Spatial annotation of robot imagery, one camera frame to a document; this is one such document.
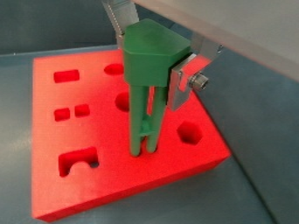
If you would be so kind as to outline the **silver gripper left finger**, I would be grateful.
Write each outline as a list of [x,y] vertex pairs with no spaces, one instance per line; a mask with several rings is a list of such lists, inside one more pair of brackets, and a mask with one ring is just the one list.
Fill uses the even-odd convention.
[[139,21],[137,4],[131,0],[102,0],[102,3],[117,32],[117,44],[122,48],[126,29]]

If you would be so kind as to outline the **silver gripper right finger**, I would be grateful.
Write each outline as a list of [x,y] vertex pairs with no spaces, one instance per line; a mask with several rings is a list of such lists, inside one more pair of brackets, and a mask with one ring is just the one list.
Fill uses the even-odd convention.
[[205,69],[221,56],[223,45],[198,32],[191,36],[191,55],[173,67],[167,107],[175,111],[187,101],[191,91],[202,91],[210,82]]

